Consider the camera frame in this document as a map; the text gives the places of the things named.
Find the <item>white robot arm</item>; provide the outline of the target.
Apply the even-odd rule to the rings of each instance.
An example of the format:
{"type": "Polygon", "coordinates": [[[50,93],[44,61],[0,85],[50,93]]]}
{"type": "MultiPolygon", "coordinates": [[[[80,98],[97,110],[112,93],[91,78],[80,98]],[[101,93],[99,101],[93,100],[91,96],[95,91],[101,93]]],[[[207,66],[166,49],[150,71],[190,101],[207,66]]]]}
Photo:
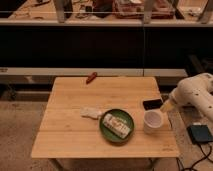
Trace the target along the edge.
{"type": "Polygon", "coordinates": [[[201,73],[178,82],[168,99],[160,107],[162,112],[186,105],[194,106],[213,122],[213,75],[201,73]]]}

